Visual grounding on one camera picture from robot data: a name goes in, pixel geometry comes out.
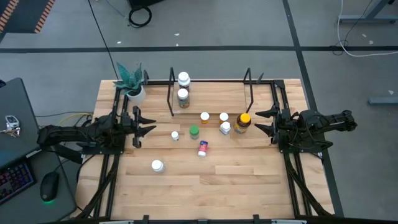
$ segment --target green bottle cap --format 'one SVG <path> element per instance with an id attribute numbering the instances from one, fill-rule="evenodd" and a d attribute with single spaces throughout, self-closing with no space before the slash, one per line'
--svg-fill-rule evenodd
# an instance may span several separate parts
<path id="1" fill-rule="evenodd" d="M 191 128 L 189 129 L 189 133 L 192 135 L 199 134 L 199 127 L 196 125 L 192 125 Z"/>

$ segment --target succulent plant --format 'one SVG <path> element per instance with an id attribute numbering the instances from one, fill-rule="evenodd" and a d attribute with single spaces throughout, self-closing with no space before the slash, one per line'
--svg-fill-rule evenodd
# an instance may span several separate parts
<path id="1" fill-rule="evenodd" d="M 145 76 L 142 79 L 142 69 L 141 64 L 139 68 L 134 73 L 130 73 L 125 67 L 118 63 L 118 70 L 122 80 L 113 82 L 114 85 L 122 89 L 124 94 L 130 94 L 132 96 L 137 95 L 141 91 L 141 85 L 147 82 L 146 71 L 144 71 Z"/>

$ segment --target white bottle cap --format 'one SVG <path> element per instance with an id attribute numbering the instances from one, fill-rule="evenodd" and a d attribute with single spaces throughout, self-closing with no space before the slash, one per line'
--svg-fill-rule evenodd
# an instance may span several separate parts
<path id="1" fill-rule="evenodd" d="M 200 114 L 200 119 L 202 119 L 204 121 L 207 121 L 209 118 L 210 118 L 210 115 L 207 112 L 203 112 Z"/>
<path id="2" fill-rule="evenodd" d="M 228 113 L 220 113 L 220 120 L 222 121 L 228 120 Z"/>
<path id="3" fill-rule="evenodd" d="M 224 130 L 228 130 L 229 128 L 231 128 L 231 124 L 229 122 L 224 122 L 224 123 L 221 124 L 221 127 Z"/>
<path id="4" fill-rule="evenodd" d="M 185 98 L 188 97 L 188 90 L 186 90 L 186 89 L 180 89 L 180 90 L 177 92 L 177 94 L 178 94 L 178 97 L 179 97 L 180 99 L 185 99 Z"/>
<path id="5" fill-rule="evenodd" d="M 154 171 L 162 170 L 162 168 L 163 168 L 163 162 L 162 162 L 162 161 L 160 161 L 160 160 L 154 160 L 154 161 L 152 162 L 152 169 L 153 169 Z"/>
<path id="6" fill-rule="evenodd" d="M 172 132 L 172 138 L 173 138 L 174 140 L 177 140 L 177 139 L 178 139 L 178 132 L 173 131 L 173 132 Z"/>
<path id="7" fill-rule="evenodd" d="M 198 151 L 198 156 L 205 157 L 206 156 L 206 152 Z"/>
<path id="8" fill-rule="evenodd" d="M 178 75 L 178 84 L 181 86 L 187 86 L 191 82 L 191 79 L 189 78 L 189 75 L 187 72 L 181 72 Z"/>

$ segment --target yellow cable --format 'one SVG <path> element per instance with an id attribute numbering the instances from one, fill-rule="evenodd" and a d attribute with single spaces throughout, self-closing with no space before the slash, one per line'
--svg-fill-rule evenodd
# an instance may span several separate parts
<path id="1" fill-rule="evenodd" d="M 66 117 L 66 118 L 63 118 L 63 119 L 59 122 L 58 125 L 61 126 L 66 120 L 68 120 L 68 119 L 70 119 L 70 118 L 74 118 L 74 117 L 76 117 L 76 116 L 83 116 L 83 115 L 92 116 L 92 114 L 89 114 L 89 113 L 78 113 L 78 114 L 73 114 L 73 115 L 70 115 L 70 116 L 68 116 L 68 117 Z"/>

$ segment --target potted plant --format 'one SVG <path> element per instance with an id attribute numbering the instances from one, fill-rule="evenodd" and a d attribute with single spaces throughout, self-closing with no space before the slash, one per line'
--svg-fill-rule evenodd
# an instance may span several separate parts
<path id="1" fill-rule="evenodd" d="M 122 89 L 123 93 L 127 95 L 134 105 L 138 106 L 145 98 L 143 85 L 147 84 L 146 71 L 144 71 L 145 75 L 142 78 L 141 64 L 134 73 L 130 73 L 119 63 L 118 70 L 122 80 L 114 82 L 115 86 Z"/>

